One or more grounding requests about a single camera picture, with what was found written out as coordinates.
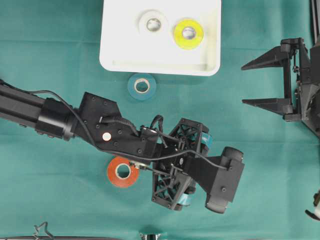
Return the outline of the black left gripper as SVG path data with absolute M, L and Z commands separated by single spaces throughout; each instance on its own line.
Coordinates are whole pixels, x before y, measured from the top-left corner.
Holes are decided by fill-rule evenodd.
M 185 150 L 193 150 L 206 157 L 213 144 L 213 137 L 207 126 L 185 118 L 182 118 L 164 139 L 167 148 L 161 148 L 161 157 Z M 196 182 L 184 172 L 183 167 L 188 157 L 195 156 L 193 153 L 183 153 L 152 164 L 153 202 L 177 211 L 191 205 L 192 196 L 196 192 Z

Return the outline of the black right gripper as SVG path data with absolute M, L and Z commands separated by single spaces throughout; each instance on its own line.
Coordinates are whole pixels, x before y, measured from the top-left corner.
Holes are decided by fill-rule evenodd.
M 316 42 L 310 49 L 310 53 L 308 53 L 303 38 L 283 39 L 280 45 L 281 47 L 276 46 L 243 65 L 241 70 L 283 67 L 286 60 L 295 59 L 298 53 L 299 65 L 293 67 L 293 71 L 297 73 L 295 110 L 289 98 L 243 99 L 242 102 L 281 116 L 284 115 L 283 119 L 287 122 L 303 121 L 307 118 L 306 112 L 310 100 L 315 95 L 320 95 L 320 42 Z M 290 52 L 284 51 L 285 48 L 289 48 Z

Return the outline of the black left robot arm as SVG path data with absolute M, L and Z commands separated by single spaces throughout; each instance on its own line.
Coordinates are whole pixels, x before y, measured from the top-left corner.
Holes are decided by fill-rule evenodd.
M 163 132 L 163 117 L 157 115 L 149 126 L 137 128 L 122 117 L 115 101 L 84 93 L 79 108 L 74 108 L 56 93 L 47 98 L 40 91 L 0 83 L 0 116 L 33 128 L 38 134 L 68 141 L 80 138 L 97 150 L 114 155 L 108 173 L 127 165 L 132 174 L 140 169 L 152 171 L 152 201 L 179 211 L 195 192 L 200 179 L 190 172 L 215 167 L 208 157 L 202 137 L 208 134 L 203 124 L 181 119 L 169 134 Z

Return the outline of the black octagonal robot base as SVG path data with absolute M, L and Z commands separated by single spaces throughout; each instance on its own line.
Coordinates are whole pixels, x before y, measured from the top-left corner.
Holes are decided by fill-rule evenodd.
M 315 95 L 306 110 L 306 119 L 302 121 L 318 138 L 320 138 L 320 96 Z

